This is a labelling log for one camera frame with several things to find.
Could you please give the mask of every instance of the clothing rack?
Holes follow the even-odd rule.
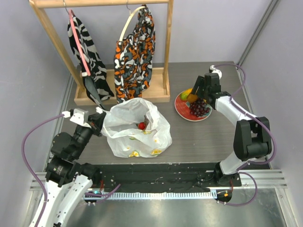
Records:
[[[82,82],[81,73],[77,72],[70,56],[68,55],[60,37],[58,36],[54,26],[52,25],[46,8],[64,8],[64,7],[89,7],[89,6],[116,6],[116,5],[137,5],[137,4],[167,4],[167,25],[166,25],[166,43],[165,43],[165,57],[163,68],[153,68],[150,87],[143,91],[142,98],[151,102],[169,102],[169,44],[170,44],[170,31],[172,22],[172,8],[173,0],[29,0],[31,7],[36,13],[46,33],[53,42],[59,55],[62,57],[65,65],[77,83],[77,90],[75,94],[75,103],[77,105],[96,105],[86,95],[85,87]],[[115,93],[114,84],[114,70],[107,70],[107,82],[111,90]],[[109,100],[104,101],[104,104],[116,104],[116,97],[111,97]]]

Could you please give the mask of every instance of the red grapes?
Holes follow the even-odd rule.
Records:
[[[198,98],[195,102],[191,103],[189,109],[190,114],[197,117],[202,117],[210,111],[210,108],[206,107],[206,103],[201,98]]]

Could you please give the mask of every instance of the wall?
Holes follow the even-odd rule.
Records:
[[[63,11],[57,11],[58,23]],[[21,157],[23,136],[36,124],[59,113],[68,71],[27,0],[0,1],[0,220],[1,226],[23,225],[32,176]],[[42,171],[55,122],[28,139],[26,153]]]
[[[170,62],[235,61],[249,42],[270,0],[174,0]],[[139,5],[130,5],[136,9]],[[148,5],[155,21],[156,52],[153,62],[164,62],[166,4]],[[126,6],[73,8],[87,27],[105,64],[113,64],[116,41],[129,16]],[[56,29],[70,55],[67,36],[68,15]],[[129,34],[136,23],[132,19]]]
[[[303,1],[280,1],[243,65],[253,109],[269,118],[277,140],[272,164],[283,170],[297,211],[303,210],[302,9]],[[303,226],[302,212],[297,218]]]

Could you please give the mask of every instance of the red plate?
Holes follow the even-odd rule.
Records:
[[[184,119],[191,121],[191,122],[199,122],[202,121],[204,119],[206,119],[207,117],[209,117],[209,115],[212,112],[212,107],[209,104],[206,104],[206,107],[210,108],[210,111],[206,114],[204,114],[202,117],[196,117],[194,115],[190,114],[190,103],[188,101],[182,101],[180,98],[181,93],[176,97],[175,99],[175,108],[176,111],[178,112],[178,114],[183,117]]]

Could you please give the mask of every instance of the plastic bag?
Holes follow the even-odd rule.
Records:
[[[140,130],[137,124],[144,122],[144,116],[149,124]],[[170,124],[154,104],[142,98],[112,107],[101,133],[117,157],[156,157],[172,143]]]

